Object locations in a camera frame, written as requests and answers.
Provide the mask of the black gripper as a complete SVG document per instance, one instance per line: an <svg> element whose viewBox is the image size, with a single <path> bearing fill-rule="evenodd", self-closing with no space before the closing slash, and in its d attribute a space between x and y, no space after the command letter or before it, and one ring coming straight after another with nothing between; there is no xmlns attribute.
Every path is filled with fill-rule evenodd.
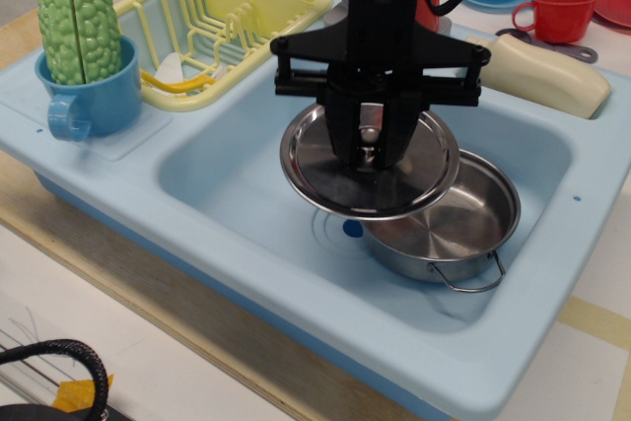
<svg viewBox="0 0 631 421"><path fill-rule="evenodd" d="M382 103L378 167L405 156L430 105L478 103L488 48L440 35L416 19L418 0L347 0L339 22L270 43L276 92L324 106L334 155L357 166L361 103Z"/></svg>

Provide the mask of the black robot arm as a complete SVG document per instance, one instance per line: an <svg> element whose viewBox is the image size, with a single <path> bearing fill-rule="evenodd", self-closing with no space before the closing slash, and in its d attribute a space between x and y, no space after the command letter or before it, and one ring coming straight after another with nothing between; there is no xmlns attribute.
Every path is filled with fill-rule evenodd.
<svg viewBox="0 0 631 421"><path fill-rule="evenodd" d="M405 154L421 112L431 105L475 106L483 46L434 33L416 19L418 0L348 0L347 14L321 30L279 36L276 92L313 97L325 112L334 155L361 165L361 106L383 106L373 165L390 168Z"/></svg>

